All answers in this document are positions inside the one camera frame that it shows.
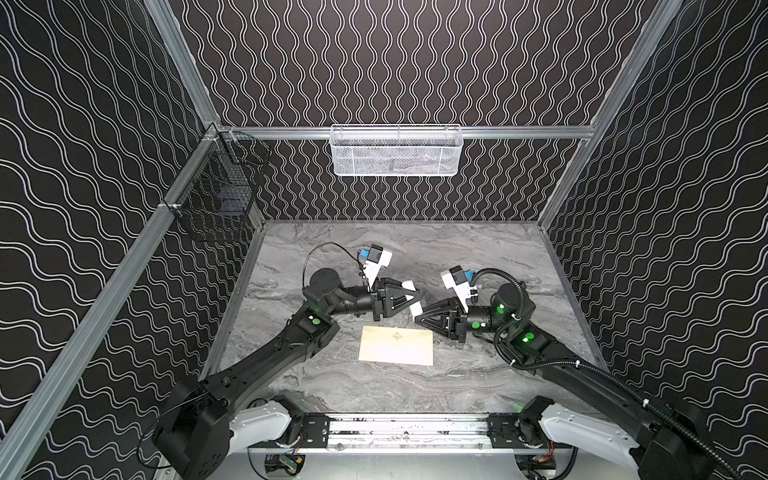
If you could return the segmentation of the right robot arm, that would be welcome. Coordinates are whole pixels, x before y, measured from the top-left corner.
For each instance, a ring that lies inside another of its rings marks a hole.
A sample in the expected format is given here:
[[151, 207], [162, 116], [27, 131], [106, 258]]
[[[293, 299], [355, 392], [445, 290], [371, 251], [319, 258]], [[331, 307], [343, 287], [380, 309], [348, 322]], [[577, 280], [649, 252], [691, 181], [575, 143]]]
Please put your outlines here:
[[564, 388], [602, 415], [569, 413], [538, 396], [518, 415], [521, 441], [567, 444], [639, 479], [707, 479], [715, 471], [720, 458], [699, 410], [663, 403], [575, 354], [532, 322], [535, 304], [523, 285], [502, 284], [487, 305], [475, 304], [474, 287], [457, 290], [454, 297], [418, 308], [416, 324], [459, 342], [470, 333], [488, 333], [512, 369]]

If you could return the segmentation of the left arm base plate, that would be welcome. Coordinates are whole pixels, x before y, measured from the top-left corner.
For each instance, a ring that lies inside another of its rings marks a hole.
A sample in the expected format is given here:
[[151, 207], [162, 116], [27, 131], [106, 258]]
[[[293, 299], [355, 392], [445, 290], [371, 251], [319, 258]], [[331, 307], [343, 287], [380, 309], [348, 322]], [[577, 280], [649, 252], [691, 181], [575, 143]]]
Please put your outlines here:
[[294, 417], [288, 427], [288, 447], [326, 448], [331, 419], [321, 413], [306, 413]]

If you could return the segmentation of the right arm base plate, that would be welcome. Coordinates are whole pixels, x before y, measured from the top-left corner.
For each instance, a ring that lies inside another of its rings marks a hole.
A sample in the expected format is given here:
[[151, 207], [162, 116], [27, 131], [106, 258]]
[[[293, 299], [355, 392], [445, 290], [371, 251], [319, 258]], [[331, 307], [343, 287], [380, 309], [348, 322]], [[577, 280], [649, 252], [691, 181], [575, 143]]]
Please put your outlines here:
[[489, 414], [487, 436], [493, 449], [537, 448], [544, 443], [539, 425], [519, 414]]

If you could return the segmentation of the white glue stick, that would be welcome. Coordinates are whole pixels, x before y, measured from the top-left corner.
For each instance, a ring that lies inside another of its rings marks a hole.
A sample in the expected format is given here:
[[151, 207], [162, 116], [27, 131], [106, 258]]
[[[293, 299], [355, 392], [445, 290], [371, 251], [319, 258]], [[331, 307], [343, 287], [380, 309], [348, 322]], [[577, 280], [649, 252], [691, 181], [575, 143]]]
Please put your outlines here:
[[406, 300], [409, 302], [408, 309], [413, 319], [423, 314], [423, 307], [421, 304], [421, 292], [415, 287], [412, 280], [404, 281], [401, 286], [406, 290]]

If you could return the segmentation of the cream envelope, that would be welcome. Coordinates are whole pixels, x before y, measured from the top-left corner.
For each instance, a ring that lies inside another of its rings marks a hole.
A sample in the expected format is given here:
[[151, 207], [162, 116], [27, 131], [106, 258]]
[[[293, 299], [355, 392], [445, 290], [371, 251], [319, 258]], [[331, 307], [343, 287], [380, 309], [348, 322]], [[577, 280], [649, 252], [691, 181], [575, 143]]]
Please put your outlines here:
[[360, 361], [432, 366], [434, 335], [431, 331], [365, 326], [358, 359]]

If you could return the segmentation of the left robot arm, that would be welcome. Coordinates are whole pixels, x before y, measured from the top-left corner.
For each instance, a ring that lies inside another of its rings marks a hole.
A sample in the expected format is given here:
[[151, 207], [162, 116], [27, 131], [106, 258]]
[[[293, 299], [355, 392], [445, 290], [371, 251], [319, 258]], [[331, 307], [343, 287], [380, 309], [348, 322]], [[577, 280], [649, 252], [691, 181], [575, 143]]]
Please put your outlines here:
[[252, 408], [255, 395], [325, 348], [340, 329], [335, 315], [369, 313], [379, 321], [422, 298], [412, 282], [387, 277], [346, 287], [332, 268], [314, 272], [303, 295], [304, 303], [265, 345], [227, 369], [205, 378], [191, 374], [173, 387], [151, 442], [182, 478], [206, 479], [228, 455], [255, 443], [286, 437], [294, 446], [298, 435], [288, 430], [294, 410], [279, 400]]

